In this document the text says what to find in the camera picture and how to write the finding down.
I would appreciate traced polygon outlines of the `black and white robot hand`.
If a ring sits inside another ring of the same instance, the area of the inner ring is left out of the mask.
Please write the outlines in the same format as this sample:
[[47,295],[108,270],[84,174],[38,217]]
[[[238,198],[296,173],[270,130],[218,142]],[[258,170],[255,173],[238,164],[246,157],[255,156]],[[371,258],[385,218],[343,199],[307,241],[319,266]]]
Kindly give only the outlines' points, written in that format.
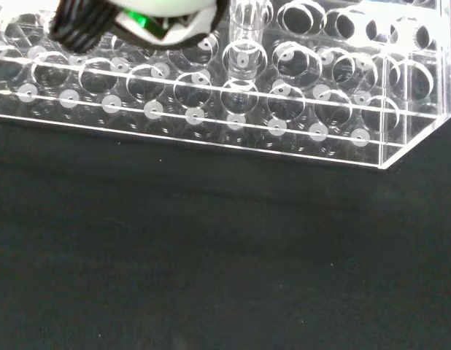
[[105,34],[148,50],[178,50],[207,38],[229,1],[0,1],[0,29],[20,15],[53,13],[48,35],[75,55],[93,50]]

